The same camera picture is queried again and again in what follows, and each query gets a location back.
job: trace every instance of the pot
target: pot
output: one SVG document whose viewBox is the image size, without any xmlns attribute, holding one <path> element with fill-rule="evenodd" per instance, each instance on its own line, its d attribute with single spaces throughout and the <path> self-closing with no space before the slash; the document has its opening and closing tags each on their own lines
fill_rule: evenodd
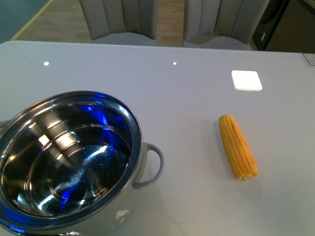
<svg viewBox="0 0 315 236">
<path fill-rule="evenodd" d="M 140 181 L 149 150 L 160 167 Z M 122 101 L 94 91 L 55 95 L 0 123 L 0 225 L 17 235 L 103 235 L 163 166 Z"/>
</svg>

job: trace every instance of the white table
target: white table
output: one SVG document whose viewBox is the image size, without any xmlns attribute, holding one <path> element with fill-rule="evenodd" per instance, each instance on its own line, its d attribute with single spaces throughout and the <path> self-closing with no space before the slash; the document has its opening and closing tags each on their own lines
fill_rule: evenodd
<svg viewBox="0 0 315 236">
<path fill-rule="evenodd" d="M 256 71 L 262 91 L 236 90 L 232 70 Z M 303 54 L 22 41 L 0 46 L 0 120 L 72 90 L 125 102 L 144 140 L 165 156 L 161 178 L 135 191 L 143 196 L 138 210 L 112 235 L 314 235 L 315 66 Z M 259 175 L 252 180 L 237 180 L 230 171 L 218 128 L 226 113 L 236 118 L 256 158 Z M 157 158 L 149 157 L 148 166 L 154 173 Z M 11 234 L 0 229 L 0 235 Z"/>
</svg>

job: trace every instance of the corn on the cob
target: corn on the cob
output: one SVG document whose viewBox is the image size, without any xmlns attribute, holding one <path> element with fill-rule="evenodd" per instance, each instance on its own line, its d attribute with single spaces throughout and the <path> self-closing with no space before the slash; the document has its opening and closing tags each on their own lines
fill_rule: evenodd
<svg viewBox="0 0 315 236">
<path fill-rule="evenodd" d="M 256 161 L 234 117 L 228 114 L 221 116 L 219 128 L 225 154 L 234 176 L 242 180 L 255 177 L 258 174 Z"/>
</svg>

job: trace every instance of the white square pad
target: white square pad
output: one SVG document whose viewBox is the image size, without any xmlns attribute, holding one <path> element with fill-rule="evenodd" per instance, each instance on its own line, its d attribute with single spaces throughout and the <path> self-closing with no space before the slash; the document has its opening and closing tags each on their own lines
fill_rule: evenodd
<svg viewBox="0 0 315 236">
<path fill-rule="evenodd" d="M 232 79 L 236 90 L 262 90 L 262 85 L 256 71 L 233 70 Z"/>
</svg>

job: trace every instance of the beige chair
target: beige chair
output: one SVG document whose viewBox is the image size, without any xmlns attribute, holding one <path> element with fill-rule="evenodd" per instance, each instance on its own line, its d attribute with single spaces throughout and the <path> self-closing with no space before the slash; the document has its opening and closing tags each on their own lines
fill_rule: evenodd
<svg viewBox="0 0 315 236">
<path fill-rule="evenodd" d="M 185 0 L 183 47 L 251 50 L 270 0 Z"/>
<path fill-rule="evenodd" d="M 91 42 L 157 44 L 158 0 L 79 0 Z"/>
</svg>

